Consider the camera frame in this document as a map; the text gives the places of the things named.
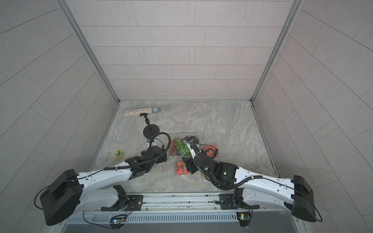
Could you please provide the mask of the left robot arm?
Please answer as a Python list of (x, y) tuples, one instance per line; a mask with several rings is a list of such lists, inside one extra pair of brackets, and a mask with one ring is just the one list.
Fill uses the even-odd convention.
[(61, 223), (80, 211), (125, 209), (129, 205), (129, 198), (121, 183), (149, 173), (156, 163), (163, 163), (167, 159), (172, 140), (167, 133), (162, 132), (161, 135), (168, 139), (166, 146), (149, 145), (141, 156), (98, 171), (77, 173), (73, 169), (66, 170), (52, 184), (41, 189), (37, 197), (40, 198), (40, 209), (46, 225)]

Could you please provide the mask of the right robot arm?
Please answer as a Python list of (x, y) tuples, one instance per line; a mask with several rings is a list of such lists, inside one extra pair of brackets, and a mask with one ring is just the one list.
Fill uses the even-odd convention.
[(184, 139), (182, 143), (191, 153), (191, 158), (185, 160), (187, 170), (192, 174), (201, 172), (222, 191), (232, 190), (238, 208), (273, 205), (290, 210), (301, 220), (322, 222), (314, 203), (313, 189), (304, 177), (295, 175), (289, 179), (258, 174), (238, 165), (215, 161), (199, 148), (196, 140)]

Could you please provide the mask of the far tomato box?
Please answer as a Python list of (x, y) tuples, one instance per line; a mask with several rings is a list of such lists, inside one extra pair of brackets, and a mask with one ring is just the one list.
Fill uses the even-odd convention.
[(208, 157), (216, 158), (219, 155), (218, 147), (215, 144), (203, 144), (204, 152), (207, 154)]

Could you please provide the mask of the black microphone stand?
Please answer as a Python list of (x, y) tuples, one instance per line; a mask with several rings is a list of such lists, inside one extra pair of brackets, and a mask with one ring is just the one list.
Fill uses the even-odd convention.
[(141, 113), (140, 116), (145, 118), (145, 123), (147, 124), (147, 126), (143, 130), (143, 135), (147, 139), (155, 138), (160, 133), (159, 127), (155, 124), (150, 124), (148, 113)]

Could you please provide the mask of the clear grape box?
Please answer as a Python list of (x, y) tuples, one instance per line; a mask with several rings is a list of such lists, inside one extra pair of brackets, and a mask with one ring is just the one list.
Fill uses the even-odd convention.
[(184, 141), (189, 142), (193, 140), (194, 143), (199, 144), (199, 136), (196, 133), (178, 133), (171, 137), (171, 147), (169, 150), (169, 155), (173, 156), (183, 156), (190, 157), (190, 149)]

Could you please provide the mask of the yellow toy piece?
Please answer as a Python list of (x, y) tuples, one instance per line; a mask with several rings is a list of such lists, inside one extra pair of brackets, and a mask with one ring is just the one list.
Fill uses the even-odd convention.
[(122, 150), (118, 150), (116, 153), (115, 153), (115, 158), (116, 159), (122, 159), (124, 156), (124, 152)]

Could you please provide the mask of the glitter microphone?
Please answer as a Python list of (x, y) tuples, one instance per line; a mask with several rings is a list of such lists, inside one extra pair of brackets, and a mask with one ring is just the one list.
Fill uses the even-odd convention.
[(124, 117), (136, 117), (136, 116), (143, 116), (144, 114), (159, 114), (161, 112), (161, 107), (153, 106), (149, 108), (142, 108), (138, 110), (131, 110), (123, 112)]

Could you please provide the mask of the right circuit board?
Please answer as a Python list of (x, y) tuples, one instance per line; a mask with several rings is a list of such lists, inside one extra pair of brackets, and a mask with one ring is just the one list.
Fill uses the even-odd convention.
[(252, 222), (253, 214), (251, 212), (236, 212), (240, 227), (248, 227)]

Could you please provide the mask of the circuit board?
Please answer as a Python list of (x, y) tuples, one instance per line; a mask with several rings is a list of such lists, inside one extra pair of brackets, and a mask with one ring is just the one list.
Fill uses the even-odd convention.
[(251, 212), (236, 212), (240, 227), (248, 227), (252, 222), (253, 214)]
[(119, 231), (120, 228), (125, 225), (126, 220), (127, 220), (127, 215), (125, 214), (116, 215), (110, 219), (109, 225), (113, 230)]

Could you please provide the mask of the left circuit board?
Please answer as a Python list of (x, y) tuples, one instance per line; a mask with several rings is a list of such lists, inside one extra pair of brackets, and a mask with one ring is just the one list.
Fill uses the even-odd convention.
[(127, 215), (125, 214), (116, 215), (110, 219), (109, 225), (113, 230), (119, 231), (120, 228), (125, 225), (126, 220), (127, 220)]

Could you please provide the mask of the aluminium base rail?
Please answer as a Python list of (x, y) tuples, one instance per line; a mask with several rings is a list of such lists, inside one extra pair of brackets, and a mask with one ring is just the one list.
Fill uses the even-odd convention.
[(220, 210), (250, 209), (292, 209), (295, 202), (294, 190), (276, 188), (273, 193), (261, 192), (251, 188), (236, 188), (228, 192), (181, 192), (181, 193), (128, 193), (124, 207), (115, 208), (119, 200), (113, 188), (94, 191), (85, 196), (77, 212), (130, 211), (150, 212), (202, 212)]

